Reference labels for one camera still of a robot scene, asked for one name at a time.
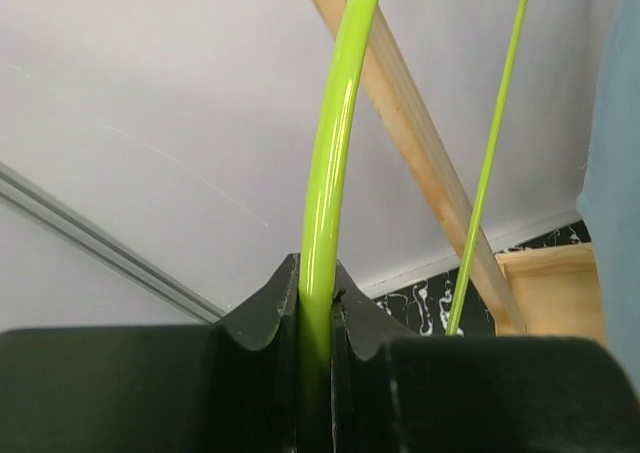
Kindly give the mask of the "green plastic hanger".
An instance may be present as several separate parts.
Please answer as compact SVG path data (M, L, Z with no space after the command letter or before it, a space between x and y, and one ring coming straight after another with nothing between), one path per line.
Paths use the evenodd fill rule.
M298 448L331 444L330 328L341 207L356 97L365 90L460 258L447 323L455 334L469 286L513 332L526 322L481 227L528 0L519 0L477 193L469 198L379 0L313 0L335 37L307 187L298 286Z

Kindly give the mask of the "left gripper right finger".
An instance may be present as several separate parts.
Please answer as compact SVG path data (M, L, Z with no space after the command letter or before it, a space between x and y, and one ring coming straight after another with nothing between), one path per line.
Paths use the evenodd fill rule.
M337 452L635 452L639 403L596 342L422 337L343 267L332 306Z

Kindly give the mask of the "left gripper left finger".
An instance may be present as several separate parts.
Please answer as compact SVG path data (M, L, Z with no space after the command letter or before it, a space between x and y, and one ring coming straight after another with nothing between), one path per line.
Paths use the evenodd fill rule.
M5 452L292 452L299 258L213 324L1 336Z

